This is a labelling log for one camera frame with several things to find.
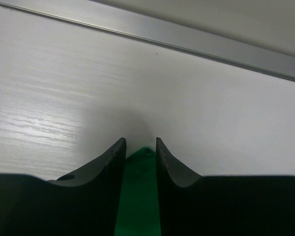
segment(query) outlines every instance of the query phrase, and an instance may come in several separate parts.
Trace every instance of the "green fabric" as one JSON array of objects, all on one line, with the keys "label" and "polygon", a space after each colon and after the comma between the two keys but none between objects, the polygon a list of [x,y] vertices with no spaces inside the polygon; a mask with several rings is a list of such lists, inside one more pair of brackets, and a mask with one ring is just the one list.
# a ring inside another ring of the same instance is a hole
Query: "green fabric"
[{"label": "green fabric", "polygon": [[115,236],[160,236],[155,152],[144,147],[126,159]]}]

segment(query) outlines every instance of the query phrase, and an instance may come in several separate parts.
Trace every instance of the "metal strip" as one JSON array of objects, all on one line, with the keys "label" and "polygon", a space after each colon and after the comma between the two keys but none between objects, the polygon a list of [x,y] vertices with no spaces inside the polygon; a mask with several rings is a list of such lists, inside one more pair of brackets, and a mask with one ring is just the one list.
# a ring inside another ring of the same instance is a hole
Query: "metal strip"
[{"label": "metal strip", "polygon": [[295,81],[295,57],[89,0],[0,0],[0,5]]}]

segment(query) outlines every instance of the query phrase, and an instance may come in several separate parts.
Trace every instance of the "metal edge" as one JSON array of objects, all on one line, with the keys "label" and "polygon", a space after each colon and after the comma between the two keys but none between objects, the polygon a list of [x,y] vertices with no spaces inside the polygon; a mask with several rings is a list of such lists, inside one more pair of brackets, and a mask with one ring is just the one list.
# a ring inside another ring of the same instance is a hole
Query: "metal edge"
[{"label": "metal edge", "polygon": [[0,0],[27,12],[295,82],[295,57],[89,0]]}]

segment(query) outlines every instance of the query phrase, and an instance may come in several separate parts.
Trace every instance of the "green object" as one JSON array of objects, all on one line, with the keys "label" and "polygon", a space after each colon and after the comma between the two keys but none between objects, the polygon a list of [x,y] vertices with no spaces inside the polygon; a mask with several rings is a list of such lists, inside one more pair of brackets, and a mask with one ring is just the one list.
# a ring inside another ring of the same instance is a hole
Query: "green object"
[{"label": "green object", "polygon": [[115,236],[160,236],[155,152],[148,147],[126,159]]}]

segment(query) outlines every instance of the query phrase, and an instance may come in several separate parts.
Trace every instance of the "wood grain texture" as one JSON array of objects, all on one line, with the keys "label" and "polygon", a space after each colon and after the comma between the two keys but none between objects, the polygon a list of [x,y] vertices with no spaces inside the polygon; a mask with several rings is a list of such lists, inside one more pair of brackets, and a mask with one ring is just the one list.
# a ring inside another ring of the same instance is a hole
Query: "wood grain texture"
[{"label": "wood grain texture", "polygon": [[0,172],[54,179],[121,136],[203,175],[295,174],[295,83],[0,7]]}]

